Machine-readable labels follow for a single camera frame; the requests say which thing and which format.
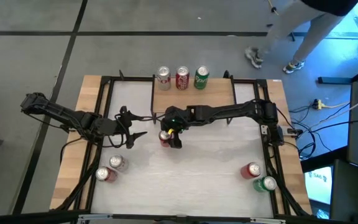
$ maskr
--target concrete floor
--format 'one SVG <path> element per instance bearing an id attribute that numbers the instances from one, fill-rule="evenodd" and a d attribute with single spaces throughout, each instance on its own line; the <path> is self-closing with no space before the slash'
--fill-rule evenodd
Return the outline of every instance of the concrete floor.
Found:
<path id="1" fill-rule="evenodd" d="M 288 2 L 276 0 L 274 4 L 280 12 Z M 0 0 L 0 30 L 71 31 L 80 5 L 81 1 Z M 75 107 L 83 75 L 118 75 L 121 69 L 125 76 L 149 76 L 161 65 L 186 65 L 193 71 L 203 64 L 209 67 L 212 77 L 221 77 L 229 70 L 237 78 L 283 80 L 290 109 L 308 105 L 315 98 L 326 105 L 336 105 L 349 100 L 350 87 L 319 85 L 316 78 L 352 77 L 358 73 L 358 39 L 337 36 L 358 32 L 353 17 L 351 12 L 333 30 L 335 38 L 323 40 L 308 57 L 305 68 L 293 75 L 281 69 L 300 45 L 300 37 L 295 42 L 282 41 L 261 70 L 249 65 L 243 50 L 261 43 L 264 37 L 77 37 L 57 103 Z M 80 31 L 265 32 L 265 25 L 274 20 L 267 1 L 94 0 L 86 7 Z M 304 24 L 296 31 L 306 32 L 308 26 Z M 0 215 L 11 212 L 40 126 L 20 113 L 19 105 L 26 93 L 51 94 L 68 39 L 69 36 L 0 37 L 0 138 L 5 140 L 0 146 Z M 310 111 L 304 122 L 315 124 L 333 112 Z M 293 118 L 303 116 L 294 114 Z M 327 124 L 341 121 L 347 121 L 347 116 Z M 331 149 L 346 145 L 346 125 L 320 134 Z M 48 130 L 23 212 L 48 210 L 58 174 L 59 151 L 66 139 L 64 132 Z M 310 141 L 305 135 L 298 146 Z M 326 151 L 318 141 L 315 155 Z"/>

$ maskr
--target green soda can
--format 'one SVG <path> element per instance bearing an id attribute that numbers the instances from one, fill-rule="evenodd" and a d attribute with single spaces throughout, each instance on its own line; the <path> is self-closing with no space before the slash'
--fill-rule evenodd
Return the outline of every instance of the green soda can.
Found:
<path id="1" fill-rule="evenodd" d="M 194 86 L 199 90 L 204 89 L 206 87 L 206 82 L 208 81 L 208 77 L 209 77 L 208 68 L 205 66 L 201 66 L 196 71 L 196 75 L 194 78 Z"/>
<path id="2" fill-rule="evenodd" d="M 263 177 L 261 179 L 254 180 L 254 189 L 259 192 L 269 192 L 276 189 L 277 183 L 273 177 Z"/>

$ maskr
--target sneaker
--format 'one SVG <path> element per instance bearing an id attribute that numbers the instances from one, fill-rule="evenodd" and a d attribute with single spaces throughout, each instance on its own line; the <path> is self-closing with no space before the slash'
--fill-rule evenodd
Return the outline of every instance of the sneaker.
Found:
<path id="1" fill-rule="evenodd" d="M 300 62 L 296 65 L 292 64 L 291 62 L 288 63 L 286 67 L 283 68 L 283 71 L 287 74 L 293 73 L 295 70 L 299 70 L 305 66 L 305 62 Z"/>
<path id="2" fill-rule="evenodd" d="M 258 58 L 258 49 L 257 48 L 252 48 L 252 47 L 248 47 L 245 50 L 244 55 L 246 56 L 246 58 L 248 58 L 251 61 L 251 64 L 255 67 L 255 68 L 262 68 L 262 62 L 264 61 L 261 58 Z"/>

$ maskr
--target gray pants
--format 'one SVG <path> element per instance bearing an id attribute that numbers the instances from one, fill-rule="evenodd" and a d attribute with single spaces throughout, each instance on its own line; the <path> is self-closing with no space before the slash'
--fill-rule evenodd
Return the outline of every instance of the gray pants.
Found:
<path id="1" fill-rule="evenodd" d="M 292 64 L 302 62 L 342 19 L 343 17 L 321 12 L 297 0 L 278 16 L 278 21 L 269 30 L 265 43 L 259 47 L 258 57 L 263 58 L 279 40 L 284 39 L 301 24 L 311 21 L 309 31 L 292 60 Z"/>

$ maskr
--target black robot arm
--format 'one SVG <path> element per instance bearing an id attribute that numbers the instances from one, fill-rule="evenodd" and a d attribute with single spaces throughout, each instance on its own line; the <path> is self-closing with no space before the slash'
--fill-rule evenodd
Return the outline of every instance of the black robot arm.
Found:
<path id="1" fill-rule="evenodd" d="M 96 113 L 73 111 L 50 102 L 42 93 L 27 94 L 21 107 L 23 113 L 27 115 L 44 114 L 49 116 L 61 122 L 60 127 L 66 132 L 69 129 L 75 129 L 83 139 L 93 143 L 101 142 L 105 136 L 120 134 L 121 136 L 125 135 L 125 145 L 130 149 L 134 145 L 135 139 L 147 133 L 130 134 L 129 127 L 132 126 L 132 121 L 141 121 L 143 117 L 136 116 L 127 111 L 126 106 L 121 107 L 119 114 L 116 115 L 116 120 L 103 118 L 100 114 Z"/>
<path id="2" fill-rule="evenodd" d="M 276 104 L 267 100 L 251 100 L 229 106 L 210 107 L 205 105 L 187 106 L 185 110 L 171 106 L 165 111 L 161 122 L 161 130 L 169 132 L 173 137 L 170 146 L 181 148 L 179 133 L 190 126 L 204 126 L 217 119 L 249 117 L 258 124 L 266 125 L 269 143 L 274 146 L 283 145 L 283 133 L 278 123 Z"/>

